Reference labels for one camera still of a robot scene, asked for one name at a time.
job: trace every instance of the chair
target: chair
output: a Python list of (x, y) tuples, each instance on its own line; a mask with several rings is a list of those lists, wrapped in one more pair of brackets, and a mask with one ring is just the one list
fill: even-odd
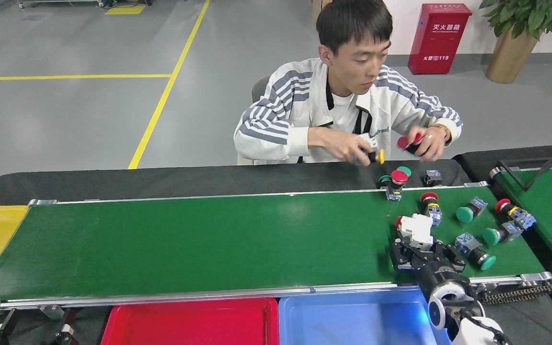
[[(253, 103), (259, 100), (261, 96), (265, 93), (265, 87), (267, 86), (267, 82), (270, 80), (270, 76), (263, 77), (259, 79), (256, 83), (253, 85), (253, 89), (251, 91), (251, 97), (253, 100)], [(238, 155), (237, 159), (238, 165), (253, 165), (253, 160), (245, 159), (244, 157), (241, 157)]]

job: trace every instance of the robotic arm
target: robotic arm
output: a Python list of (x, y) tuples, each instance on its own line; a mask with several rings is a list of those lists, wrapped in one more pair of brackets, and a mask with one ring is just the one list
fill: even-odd
[(485, 317), (477, 292), (461, 274), (464, 257), (453, 245), (434, 240), (431, 225), (432, 219), (420, 214), (398, 218), (393, 268), (414, 272), (432, 325), (446, 328), (454, 345), (510, 344), (499, 325)]

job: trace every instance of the gray floor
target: gray floor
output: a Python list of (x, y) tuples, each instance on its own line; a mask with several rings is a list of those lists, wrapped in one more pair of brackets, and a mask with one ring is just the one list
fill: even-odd
[[(110, 16), (96, 2), (21, 10), (0, 0), (0, 77), (170, 74), (203, 5), (156, 0), (140, 15)], [(314, 57), (317, 44), (309, 1), (212, 0), (138, 168), (236, 164), (232, 132), (253, 83)], [(464, 134), (444, 157), (552, 144), (552, 65), (527, 65), (511, 85), (485, 68), (455, 61), (449, 75), (412, 76), (396, 66), (462, 115)], [(0, 80), (0, 175), (127, 168), (166, 83)]]

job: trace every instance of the striped jacket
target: striped jacket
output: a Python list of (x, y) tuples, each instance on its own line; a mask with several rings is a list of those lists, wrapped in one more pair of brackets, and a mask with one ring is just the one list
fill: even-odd
[[(254, 164), (296, 163), (300, 156), (310, 155), (308, 127), (333, 122), (326, 98), (327, 69), (318, 57), (278, 68), (265, 94), (242, 114), (236, 127), (234, 144), (239, 155)], [(462, 122), (454, 109), (427, 96), (388, 66), (382, 66), (374, 87), (358, 95), (356, 103), (362, 123), (371, 121), (369, 135), (377, 137), (387, 158), (392, 131), (405, 135), (411, 125), (443, 124), (452, 140), (461, 134)]]

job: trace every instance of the man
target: man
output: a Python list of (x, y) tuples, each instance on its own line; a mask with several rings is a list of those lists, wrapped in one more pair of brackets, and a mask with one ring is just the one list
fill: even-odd
[(435, 161), (461, 134), (452, 108), (384, 66), (392, 32), (382, 0), (334, 0), (316, 20), (318, 58), (281, 66), (242, 114), (238, 153), (255, 164), (347, 161), (390, 151), (391, 131), (422, 137), (416, 155)]

